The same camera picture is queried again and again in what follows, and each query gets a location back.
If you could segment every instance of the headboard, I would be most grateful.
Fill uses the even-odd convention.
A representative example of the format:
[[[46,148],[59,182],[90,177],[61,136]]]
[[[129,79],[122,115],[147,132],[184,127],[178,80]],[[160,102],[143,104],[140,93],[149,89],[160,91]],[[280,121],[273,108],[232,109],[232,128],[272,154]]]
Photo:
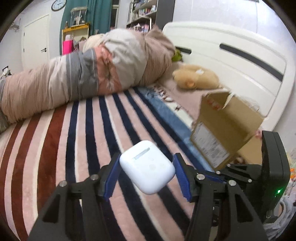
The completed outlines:
[[[273,130],[295,79],[292,55],[267,38],[237,27],[208,22],[172,22],[163,33],[183,60],[213,70],[233,93],[257,106],[262,128]]]

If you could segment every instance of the rolled comforter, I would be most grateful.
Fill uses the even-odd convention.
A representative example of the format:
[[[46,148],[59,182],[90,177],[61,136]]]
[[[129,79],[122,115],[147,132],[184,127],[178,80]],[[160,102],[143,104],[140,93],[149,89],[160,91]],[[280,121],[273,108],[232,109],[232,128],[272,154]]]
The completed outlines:
[[[174,46],[158,28],[116,29],[86,52],[52,59],[0,81],[0,132],[67,102],[147,86],[171,65]]]

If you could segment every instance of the clock face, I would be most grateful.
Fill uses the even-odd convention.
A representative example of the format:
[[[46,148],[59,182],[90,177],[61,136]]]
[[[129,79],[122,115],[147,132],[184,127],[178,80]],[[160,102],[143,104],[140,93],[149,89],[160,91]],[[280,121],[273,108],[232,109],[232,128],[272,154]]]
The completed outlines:
[[[53,4],[52,4],[52,11],[56,12],[61,10],[67,3],[67,0],[56,0]]]

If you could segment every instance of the wall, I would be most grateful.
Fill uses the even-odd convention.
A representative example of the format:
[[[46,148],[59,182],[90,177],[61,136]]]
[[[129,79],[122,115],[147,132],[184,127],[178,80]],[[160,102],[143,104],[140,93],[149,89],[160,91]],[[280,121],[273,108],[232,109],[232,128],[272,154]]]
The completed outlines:
[[[128,8],[131,0],[120,0],[118,13],[118,28],[126,28],[128,21]]]
[[[21,19],[20,30],[7,31],[0,43],[0,71],[9,65],[12,73],[23,70],[22,66],[22,30],[23,27],[41,16],[49,14],[49,56],[59,56],[59,30],[64,9],[57,12],[51,10],[52,0],[34,0],[16,19]]]
[[[288,49],[296,64],[296,43],[276,15],[262,0],[176,0],[173,21],[208,21],[229,24],[258,33]],[[275,127],[286,151],[296,148],[296,88]]]

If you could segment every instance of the teal curtain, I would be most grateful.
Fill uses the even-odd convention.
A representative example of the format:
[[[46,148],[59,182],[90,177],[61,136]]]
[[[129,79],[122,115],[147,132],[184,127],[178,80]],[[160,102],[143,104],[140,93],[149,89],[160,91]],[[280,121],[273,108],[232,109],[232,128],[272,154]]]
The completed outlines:
[[[98,29],[100,34],[110,31],[112,0],[67,0],[61,22],[60,36],[65,28],[66,21],[70,24],[71,10],[75,7],[87,6],[86,22],[90,22],[89,34],[94,35]],[[59,52],[62,55],[62,42],[60,38]]]

